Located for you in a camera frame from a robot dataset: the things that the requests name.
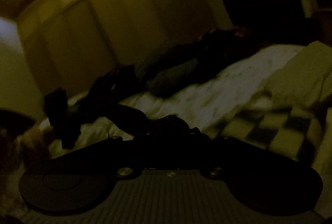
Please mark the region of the large black garment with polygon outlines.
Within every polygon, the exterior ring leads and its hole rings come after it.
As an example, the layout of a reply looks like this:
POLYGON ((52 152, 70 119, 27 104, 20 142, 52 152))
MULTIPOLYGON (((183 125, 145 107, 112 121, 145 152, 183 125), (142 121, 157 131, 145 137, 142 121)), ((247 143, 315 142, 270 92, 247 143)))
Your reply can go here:
POLYGON ((175 114, 150 119, 143 111, 118 104, 107 117, 120 130, 131 135, 138 146, 178 145, 199 136, 200 130, 189 125, 175 114))

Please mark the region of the dark clothes pile at headboard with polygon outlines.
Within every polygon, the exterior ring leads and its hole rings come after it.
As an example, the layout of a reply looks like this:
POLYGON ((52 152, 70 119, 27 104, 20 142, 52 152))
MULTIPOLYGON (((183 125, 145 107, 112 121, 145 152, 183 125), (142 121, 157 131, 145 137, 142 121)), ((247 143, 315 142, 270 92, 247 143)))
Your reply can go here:
POLYGON ((228 66, 273 45, 308 46, 314 41, 331 45, 331 37, 296 32, 215 30, 192 41, 166 42, 136 65, 122 67, 111 85, 119 100, 149 94, 169 99, 181 90, 215 79, 228 66))

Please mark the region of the black white checkered blanket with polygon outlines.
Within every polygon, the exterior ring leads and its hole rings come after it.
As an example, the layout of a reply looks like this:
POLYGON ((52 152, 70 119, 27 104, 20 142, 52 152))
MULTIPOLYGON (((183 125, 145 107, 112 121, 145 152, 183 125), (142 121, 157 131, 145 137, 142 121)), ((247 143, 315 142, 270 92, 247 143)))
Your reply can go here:
POLYGON ((220 121, 222 136, 245 141, 261 149, 312 165, 323 140, 324 123, 314 113, 296 106, 272 110, 243 109, 220 121))

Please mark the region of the pale patterned bed sheet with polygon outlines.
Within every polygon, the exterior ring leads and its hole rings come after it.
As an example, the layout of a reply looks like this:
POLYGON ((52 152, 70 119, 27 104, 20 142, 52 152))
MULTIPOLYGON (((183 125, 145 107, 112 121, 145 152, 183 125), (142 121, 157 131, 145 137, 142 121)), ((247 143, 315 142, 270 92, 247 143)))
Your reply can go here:
MULTIPOLYGON (((253 56, 228 66, 215 79, 201 85, 189 86, 169 99, 157 98, 146 92, 118 102, 143 111, 150 119, 175 114, 190 128, 196 127, 214 138, 219 135, 217 124, 224 119, 231 119, 243 109, 272 110, 286 107, 274 106, 270 94, 265 92, 265 85, 271 75, 285 67, 287 62, 305 47, 273 45, 262 49, 253 56)), ((121 71, 122 67, 116 68, 105 76, 121 76, 121 71)), ((68 104, 73 106, 88 92, 75 96, 68 104)), ((320 170, 323 163, 331 159, 331 96, 305 110, 314 113, 324 123, 323 140, 312 164, 315 169, 320 170)), ((105 117, 98 118, 93 124, 81 125, 81 134, 75 147, 70 150, 63 149, 59 139, 50 141, 51 131, 50 121, 45 117, 42 122, 16 138, 15 152, 23 161, 35 161, 59 157, 104 140, 107 136, 120 136, 126 141, 133 139, 105 117)))

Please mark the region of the pale knitted blanket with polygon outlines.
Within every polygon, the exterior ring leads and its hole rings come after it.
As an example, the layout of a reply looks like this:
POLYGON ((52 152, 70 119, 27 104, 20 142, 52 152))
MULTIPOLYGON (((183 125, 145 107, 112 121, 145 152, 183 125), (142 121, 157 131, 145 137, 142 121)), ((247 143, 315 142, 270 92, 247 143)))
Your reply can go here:
POLYGON ((331 47, 316 41, 269 77, 265 92, 274 106, 305 109, 331 96, 331 47))

